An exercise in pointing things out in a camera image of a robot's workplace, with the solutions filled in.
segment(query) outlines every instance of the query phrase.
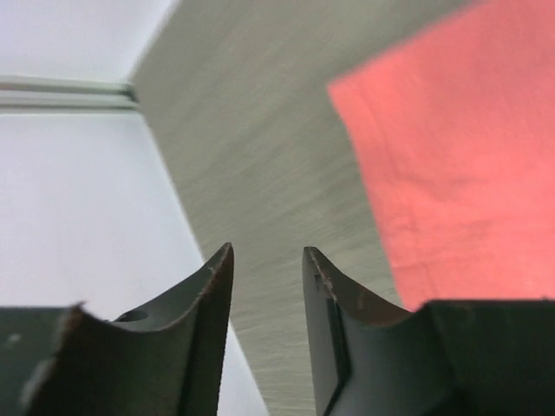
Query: white wall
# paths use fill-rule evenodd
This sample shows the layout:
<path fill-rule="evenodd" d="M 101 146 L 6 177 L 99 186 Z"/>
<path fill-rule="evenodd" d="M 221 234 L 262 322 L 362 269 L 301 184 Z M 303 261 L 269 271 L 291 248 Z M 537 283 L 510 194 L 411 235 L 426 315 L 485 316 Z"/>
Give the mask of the white wall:
<path fill-rule="evenodd" d="M 202 263 L 139 114 L 0 115 L 0 304 L 115 318 Z M 219 415 L 266 414 L 231 328 Z"/>
<path fill-rule="evenodd" d="M 176 0 L 2 0 L 0 75 L 128 81 Z"/>

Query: red cloth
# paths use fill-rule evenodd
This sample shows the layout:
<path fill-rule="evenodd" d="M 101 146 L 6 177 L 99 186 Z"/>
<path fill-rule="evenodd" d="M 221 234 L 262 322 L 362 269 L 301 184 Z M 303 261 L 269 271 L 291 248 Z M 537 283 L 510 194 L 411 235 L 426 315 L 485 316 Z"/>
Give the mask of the red cloth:
<path fill-rule="evenodd" d="M 555 1 L 474 5 L 330 96 L 408 308 L 555 296 Z"/>

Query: hole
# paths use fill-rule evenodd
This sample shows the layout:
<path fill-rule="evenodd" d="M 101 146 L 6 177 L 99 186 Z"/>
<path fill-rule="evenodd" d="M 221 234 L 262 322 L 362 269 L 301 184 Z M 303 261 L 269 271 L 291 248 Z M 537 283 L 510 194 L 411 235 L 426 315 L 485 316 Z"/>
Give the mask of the hole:
<path fill-rule="evenodd" d="M 148 318 L 148 313 L 142 309 L 134 309 L 120 316 L 116 322 L 137 322 Z"/>

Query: brushed metal surface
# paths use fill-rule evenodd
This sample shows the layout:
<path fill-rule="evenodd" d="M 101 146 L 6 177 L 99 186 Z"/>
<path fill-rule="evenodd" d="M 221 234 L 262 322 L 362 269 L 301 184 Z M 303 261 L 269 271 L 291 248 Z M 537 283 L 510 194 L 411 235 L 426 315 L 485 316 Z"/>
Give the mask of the brushed metal surface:
<path fill-rule="evenodd" d="M 205 254 L 235 247 L 232 321 L 271 413 L 314 414 L 305 245 L 398 302 L 325 85 L 464 0 L 185 0 L 134 77 Z"/>

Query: metal trim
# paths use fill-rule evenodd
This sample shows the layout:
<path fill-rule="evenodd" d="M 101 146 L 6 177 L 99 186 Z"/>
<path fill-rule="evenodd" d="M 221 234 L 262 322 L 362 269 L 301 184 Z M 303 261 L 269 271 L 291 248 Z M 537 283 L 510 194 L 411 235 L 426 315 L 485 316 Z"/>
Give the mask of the metal trim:
<path fill-rule="evenodd" d="M 0 112 L 6 110 L 137 110 L 127 83 L 0 76 Z"/>

